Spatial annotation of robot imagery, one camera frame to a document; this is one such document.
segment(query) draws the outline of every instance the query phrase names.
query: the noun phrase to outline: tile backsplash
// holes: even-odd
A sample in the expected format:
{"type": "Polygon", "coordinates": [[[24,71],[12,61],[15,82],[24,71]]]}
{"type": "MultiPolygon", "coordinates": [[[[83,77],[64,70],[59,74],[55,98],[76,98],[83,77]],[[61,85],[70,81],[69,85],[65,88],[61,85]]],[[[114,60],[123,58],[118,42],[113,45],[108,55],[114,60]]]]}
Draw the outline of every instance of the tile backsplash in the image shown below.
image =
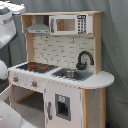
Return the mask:
{"type": "MultiPolygon", "coordinates": [[[[33,36],[34,61],[75,68],[79,53],[88,51],[94,57],[94,39],[79,36],[33,36]]],[[[82,63],[93,70],[87,55],[82,56],[82,63]]]]}

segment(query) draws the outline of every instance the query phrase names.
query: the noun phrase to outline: door handle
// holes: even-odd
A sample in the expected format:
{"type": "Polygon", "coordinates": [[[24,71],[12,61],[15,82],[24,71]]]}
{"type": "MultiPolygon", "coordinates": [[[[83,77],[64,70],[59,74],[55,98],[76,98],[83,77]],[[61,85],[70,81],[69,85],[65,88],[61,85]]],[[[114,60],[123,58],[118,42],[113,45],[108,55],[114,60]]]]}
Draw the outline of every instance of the door handle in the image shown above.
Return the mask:
{"type": "Polygon", "coordinates": [[[50,23],[51,24],[51,32],[52,33],[54,33],[53,23],[54,23],[54,19],[52,18],[51,19],[51,23],[50,23]]]}
{"type": "Polygon", "coordinates": [[[50,115],[50,107],[51,107],[51,102],[48,102],[48,107],[47,107],[48,118],[49,120],[52,120],[52,116],[50,115]]]}

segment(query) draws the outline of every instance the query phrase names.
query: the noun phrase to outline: toy stove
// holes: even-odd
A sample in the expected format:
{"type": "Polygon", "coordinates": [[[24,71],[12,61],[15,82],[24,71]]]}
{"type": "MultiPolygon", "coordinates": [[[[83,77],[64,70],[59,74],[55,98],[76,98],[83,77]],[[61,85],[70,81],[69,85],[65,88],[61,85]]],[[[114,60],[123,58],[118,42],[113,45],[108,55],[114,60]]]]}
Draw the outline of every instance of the toy stove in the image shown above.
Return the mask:
{"type": "Polygon", "coordinates": [[[44,80],[41,74],[45,74],[55,68],[57,68],[57,66],[36,62],[25,63],[14,68],[12,67],[10,70],[11,84],[42,93],[44,90],[44,80]]]}
{"type": "Polygon", "coordinates": [[[17,67],[19,69],[28,70],[30,72],[47,73],[48,71],[57,68],[54,65],[30,62],[22,66],[17,67]]]}

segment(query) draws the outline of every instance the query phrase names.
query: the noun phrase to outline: sink basin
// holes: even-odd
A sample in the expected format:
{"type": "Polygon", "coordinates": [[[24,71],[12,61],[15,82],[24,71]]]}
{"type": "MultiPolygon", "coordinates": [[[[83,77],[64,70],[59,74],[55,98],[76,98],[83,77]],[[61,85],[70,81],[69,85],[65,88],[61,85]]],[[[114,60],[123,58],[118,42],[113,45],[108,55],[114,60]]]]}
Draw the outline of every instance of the sink basin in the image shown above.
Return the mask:
{"type": "Polygon", "coordinates": [[[52,74],[52,76],[55,76],[55,77],[61,77],[61,78],[64,78],[64,79],[71,79],[71,80],[77,80],[77,81],[86,80],[87,78],[89,78],[92,75],[93,75],[93,73],[89,72],[89,71],[81,71],[81,70],[69,69],[69,68],[60,69],[59,71],[54,72],[52,74]],[[64,77],[64,76],[61,75],[62,73],[69,72],[69,71],[76,72],[77,73],[77,77],[75,77],[75,78],[67,78],[67,77],[64,77]]]}

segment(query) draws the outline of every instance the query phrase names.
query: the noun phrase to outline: microwave window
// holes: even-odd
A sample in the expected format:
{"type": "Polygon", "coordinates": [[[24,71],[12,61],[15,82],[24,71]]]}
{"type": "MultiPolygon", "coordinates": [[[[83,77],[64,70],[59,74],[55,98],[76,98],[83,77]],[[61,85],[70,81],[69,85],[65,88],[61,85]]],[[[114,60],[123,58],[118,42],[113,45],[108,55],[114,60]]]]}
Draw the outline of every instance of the microwave window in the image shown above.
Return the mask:
{"type": "Polygon", "coordinates": [[[57,31],[75,31],[75,19],[57,19],[57,31]]]}

